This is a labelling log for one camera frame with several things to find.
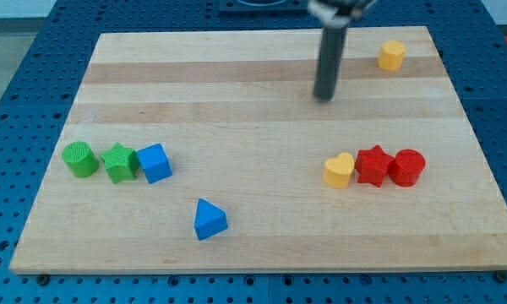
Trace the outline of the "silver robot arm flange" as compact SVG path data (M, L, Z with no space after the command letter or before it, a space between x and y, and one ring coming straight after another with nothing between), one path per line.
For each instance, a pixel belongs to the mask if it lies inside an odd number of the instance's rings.
M307 9L324 27L344 28L361 20L378 0L308 0Z

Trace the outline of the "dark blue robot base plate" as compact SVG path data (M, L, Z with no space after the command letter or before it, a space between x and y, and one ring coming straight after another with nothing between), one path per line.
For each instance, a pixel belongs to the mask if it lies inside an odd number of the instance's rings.
M308 0L218 0L217 2L220 15L305 13L308 6Z

